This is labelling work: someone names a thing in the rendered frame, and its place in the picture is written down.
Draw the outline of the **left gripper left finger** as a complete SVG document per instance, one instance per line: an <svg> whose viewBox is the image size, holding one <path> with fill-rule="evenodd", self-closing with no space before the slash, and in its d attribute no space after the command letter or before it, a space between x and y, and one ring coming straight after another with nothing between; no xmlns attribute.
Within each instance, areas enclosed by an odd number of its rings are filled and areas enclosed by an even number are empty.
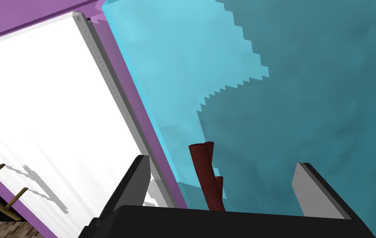
<svg viewBox="0 0 376 238"><path fill-rule="evenodd" d="M151 166L149 156L138 155L104 206L99 217L106 218L116 209L124 205L142 206L150 178Z"/></svg>

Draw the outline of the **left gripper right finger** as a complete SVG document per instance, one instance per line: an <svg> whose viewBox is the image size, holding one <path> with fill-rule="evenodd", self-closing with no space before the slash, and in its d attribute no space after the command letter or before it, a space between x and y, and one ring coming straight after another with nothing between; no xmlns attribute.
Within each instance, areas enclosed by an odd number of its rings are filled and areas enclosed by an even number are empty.
<svg viewBox="0 0 376 238"><path fill-rule="evenodd" d="M305 163L297 163L291 185L305 217L351 219Z"/></svg>

